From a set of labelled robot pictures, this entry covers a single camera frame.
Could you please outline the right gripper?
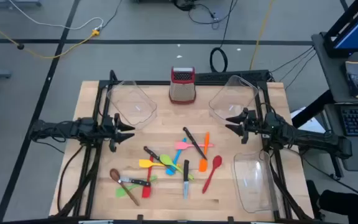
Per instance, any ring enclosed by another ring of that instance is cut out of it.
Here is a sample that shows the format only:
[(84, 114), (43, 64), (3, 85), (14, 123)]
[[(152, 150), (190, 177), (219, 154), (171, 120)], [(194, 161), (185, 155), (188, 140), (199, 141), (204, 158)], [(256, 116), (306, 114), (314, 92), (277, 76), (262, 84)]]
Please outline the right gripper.
[(249, 140), (249, 133), (259, 133), (261, 127), (260, 121), (257, 117), (256, 110), (248, 110), (244, 108), (243, 111), (230, 118), (226, 118), (226, 121), (236, 124), (226, 124), (225, 127), (242, 137), (242, 143), (246, 144)]

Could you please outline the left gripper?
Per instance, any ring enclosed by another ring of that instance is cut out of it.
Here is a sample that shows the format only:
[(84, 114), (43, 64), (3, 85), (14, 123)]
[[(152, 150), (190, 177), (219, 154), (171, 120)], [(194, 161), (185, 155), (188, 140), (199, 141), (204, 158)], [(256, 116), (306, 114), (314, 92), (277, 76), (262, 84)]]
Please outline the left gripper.
[(120, 144), (123, 141), (133, 137), (134, 133), (119, 133), (120, 131), (132, 131), (135, 130), (135, 127), (128, 124), (124, 124), (121, 121), (119, 113), (115, 113), (113, 117), (106, 115), (102, 119), (102, 130), (104, 134), (104, 139), (109, 139), (109, 149), (111, 152), (116, 152), (116, 144)]

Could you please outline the serrated knife riveted handle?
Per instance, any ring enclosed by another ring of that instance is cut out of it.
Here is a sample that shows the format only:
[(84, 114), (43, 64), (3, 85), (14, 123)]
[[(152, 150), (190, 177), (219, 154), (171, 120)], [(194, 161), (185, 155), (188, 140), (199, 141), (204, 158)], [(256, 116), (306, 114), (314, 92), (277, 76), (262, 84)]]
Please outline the serrated knife riveted handle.
[(151, 149), (149, 149), (147, 146), (144, 146), (144, 151), (147, 152), (154, 159), (160, 161), (160, 157), (156, 153), (154, 153)]

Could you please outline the yellow silicone spatula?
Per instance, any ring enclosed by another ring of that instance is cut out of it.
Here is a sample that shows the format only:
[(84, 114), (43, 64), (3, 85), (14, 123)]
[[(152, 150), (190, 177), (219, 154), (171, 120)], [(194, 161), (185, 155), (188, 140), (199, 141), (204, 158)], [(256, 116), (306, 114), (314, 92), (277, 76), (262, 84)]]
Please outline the yellow silicone spatula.
[(165, 167), (165, 165), (162, 164), (162, 163), (155, 163), (155, 162), (152, 162), (151, 160), (148, 160), (148, 159), (139, 159), (139, 166), (143, 167), (143, 168), (149, 168), (149, 167), (152, 167), (152, 166)]

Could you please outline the wooden spoon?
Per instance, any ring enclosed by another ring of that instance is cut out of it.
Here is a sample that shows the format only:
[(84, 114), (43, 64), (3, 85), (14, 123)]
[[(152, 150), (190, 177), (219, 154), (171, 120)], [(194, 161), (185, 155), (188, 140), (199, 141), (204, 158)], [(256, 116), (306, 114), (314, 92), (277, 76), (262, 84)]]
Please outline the wooden spoon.
[(129, 191), (129, 189), (124, 185), (124, 182), (121, 180), (120, 173), (117, 169), (111, 169), (109, 171), (109, 175), (112, 178), (112, 180), (116, 181), (126, 192), (126, 194), (130, 197), (130, 199), (139, 206), (139, 201), (133, 196), (133, 194)]

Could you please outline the long black-handled knife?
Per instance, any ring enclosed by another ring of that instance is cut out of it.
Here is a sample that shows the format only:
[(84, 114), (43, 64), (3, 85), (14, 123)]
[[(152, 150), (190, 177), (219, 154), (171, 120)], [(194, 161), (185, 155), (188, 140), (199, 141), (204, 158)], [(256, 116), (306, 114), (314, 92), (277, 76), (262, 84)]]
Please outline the long black-handled knife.
[(203, 153), (203, 151), (201, 150), (201, 148), (199, 147), (199, 145), (197, 144), (197, 142), (195, 141), (194, 137), (191, 135), (191, 133), (189, 132), (187, 127), (183, 127), (183, 131), (186, 133), (187, 137), (190, 139), (192, 145), (195, 147), (195, 149), (199, 152), (199, 154), (201, 155), (201, 157), (203, 159), (207, 159), (207, 157), (205, 156), (205, 154)]

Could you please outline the lime green silicone spoon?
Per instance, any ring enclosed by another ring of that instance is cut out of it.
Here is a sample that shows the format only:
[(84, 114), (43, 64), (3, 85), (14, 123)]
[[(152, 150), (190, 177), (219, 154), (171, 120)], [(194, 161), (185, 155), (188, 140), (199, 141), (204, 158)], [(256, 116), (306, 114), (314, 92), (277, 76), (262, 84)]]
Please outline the lime green silicone spoon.
[(182, 168), (178, 167), (177, 165), (175, 165), (173, 163), (173, 161), (171, 160), (170, 156), (166, 155), (166, 154), (161, 154), (160, 155), (160, 162), (166, 166), (168, 166), (169, 168), (176, 168), (177, 171), (181, 172), (182, 174), (185, 175), (185, 177), (189, 178), (190, 180), (194, 180), (194, 177), (189, 174), (188, 172), (185, 172)]

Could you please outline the small knife riveted handle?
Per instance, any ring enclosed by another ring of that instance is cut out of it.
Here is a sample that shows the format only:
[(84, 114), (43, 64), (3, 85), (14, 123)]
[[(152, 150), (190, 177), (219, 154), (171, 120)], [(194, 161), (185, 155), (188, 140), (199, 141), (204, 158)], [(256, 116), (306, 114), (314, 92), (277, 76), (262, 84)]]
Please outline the small knife riveted handle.
[(127, 182), (127, 183), (142, 185), (142, 186), (150, 186), (151, 185), (151, 183), (148, 181), (140, 180), (140, 179), (132, 179), (129, 177), (121, 177), (119, 179), (119, 182)]

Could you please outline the orange silicone spatula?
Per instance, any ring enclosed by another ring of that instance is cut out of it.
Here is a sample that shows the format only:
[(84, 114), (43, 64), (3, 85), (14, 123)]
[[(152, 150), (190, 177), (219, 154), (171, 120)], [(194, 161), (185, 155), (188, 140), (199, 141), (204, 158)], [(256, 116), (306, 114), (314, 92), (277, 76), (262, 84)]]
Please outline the orange silicone spatula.
[[(207, 155), (208, 152), (208, 145), (209, 145), (209, 132), (206, 133), (204, 139), (204, 155)], [(199, 171), (205, 172), (208, 167), (208, 161), (206, 159), (201, 159), (199, 163)]]

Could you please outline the blue silicone spatula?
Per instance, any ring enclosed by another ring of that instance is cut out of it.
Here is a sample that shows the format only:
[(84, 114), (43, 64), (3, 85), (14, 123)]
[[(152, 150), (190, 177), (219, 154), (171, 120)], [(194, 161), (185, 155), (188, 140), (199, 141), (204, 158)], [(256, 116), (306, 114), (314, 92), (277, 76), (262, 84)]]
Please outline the blue silicone spatula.
[[(173, 160), (173, 163), (174, 163), (175, 165), (177, 165), (177, 162), (178, 162), (178, 159), (179, 159), (179, 157), (180, 157), (180, 154), (181, 154), (181, 149), (178, 149), (178, 150), (177, 150), (177, 153), (176, 153), (176, 155), (175, 155), (175, 158), (174, 158), (174, 160)], [(173, 167), (173, 166), (171, 166), (170, 169), (166, 169), (166, 171), (165, 171), (165, 173), (166, 173), (167, 175), (174, 175), (175, 172), (176, 172), (176, 168)]]

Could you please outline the pink silicone spatula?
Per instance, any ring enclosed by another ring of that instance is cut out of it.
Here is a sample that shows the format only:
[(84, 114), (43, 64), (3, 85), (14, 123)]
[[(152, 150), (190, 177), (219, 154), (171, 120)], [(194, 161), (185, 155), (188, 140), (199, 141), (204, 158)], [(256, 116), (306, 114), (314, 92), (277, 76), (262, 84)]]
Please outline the pink silicone spatula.
[[(205, 147), (204, 144), (198, 145), (200, 148)], [(188, 144), (187, 142), (176, 142), (175, 143), (175, 149), (176, 150), (185, 150), (189, 147), (195, 147), (193, 144)], [(208, 147), (214, 147), (214, 144), (208, 144)]]

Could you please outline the paring knife smooth black handle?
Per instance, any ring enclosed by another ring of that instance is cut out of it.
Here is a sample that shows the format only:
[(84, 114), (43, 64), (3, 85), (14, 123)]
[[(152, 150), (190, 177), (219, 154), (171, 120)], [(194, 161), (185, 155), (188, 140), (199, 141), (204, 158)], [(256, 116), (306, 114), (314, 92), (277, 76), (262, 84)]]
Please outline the paring knife smooth black handle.
[(183, 198), (186, 200), (188, 198), (188, 188), (189, 188), (189, 160), (184, 161), (184, 170), (183, 170)]

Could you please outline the green silicone spatula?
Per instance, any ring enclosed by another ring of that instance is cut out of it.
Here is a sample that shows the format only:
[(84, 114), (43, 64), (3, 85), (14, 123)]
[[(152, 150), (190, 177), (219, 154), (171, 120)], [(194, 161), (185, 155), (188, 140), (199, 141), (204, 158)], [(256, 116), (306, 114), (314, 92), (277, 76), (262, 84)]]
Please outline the green silicone spatula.
[[(158, 179), (158, 176), (157, 175), (153, 175), (151, 178), (150, 178), (150, 181), (151, 182), (155, 182), (156, 180)], [(128, 185), (127, 186), (127, 189), (129, 191), (135, 189), (135, 188), (138, 188), (138, 187), (141, 187), (141, 185), (138, 185), (138, 184), (132, 184), (132, 185)], [(123, 197), (127, 195), (127, 192), (122, 188), (122, 187), (119, 187), (116, 189), (116, 197)]]

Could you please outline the red silicone spatula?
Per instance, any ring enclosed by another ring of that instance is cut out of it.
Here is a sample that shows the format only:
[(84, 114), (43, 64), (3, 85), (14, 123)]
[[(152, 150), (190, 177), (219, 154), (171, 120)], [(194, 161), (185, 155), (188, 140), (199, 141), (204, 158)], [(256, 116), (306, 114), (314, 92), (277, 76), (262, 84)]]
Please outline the red silicone spatula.
[[(147, 181), (151, 181), (152, 167), (148, 168)], [(151, 193), (151, 186), (144, 186), (142, 189), (142, 198), (149, 198)]]

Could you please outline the grey desk cart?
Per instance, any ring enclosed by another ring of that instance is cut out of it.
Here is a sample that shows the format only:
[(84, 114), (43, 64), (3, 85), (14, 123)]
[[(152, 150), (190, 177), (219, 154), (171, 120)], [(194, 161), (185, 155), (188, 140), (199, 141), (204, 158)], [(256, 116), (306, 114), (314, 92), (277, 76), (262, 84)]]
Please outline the grey desk cart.
[[(323, 46), (321, 34), (314, 34), (311, 39), (329, 87), (328, 93), (333, 98), (323, 103), (321, 111), (326, 115), (330, 129), (338, 136), (343, 136), (345, 129), (340, 109), (358, 109), (358, 99), (351, 96), (346, 81), (346, 59), (329, 57)], [(352, 145), (352, 157), (343, 160), (342, 164), (345, 170), (358, 171), (358, 136), (349, 136), (348, 140)]]

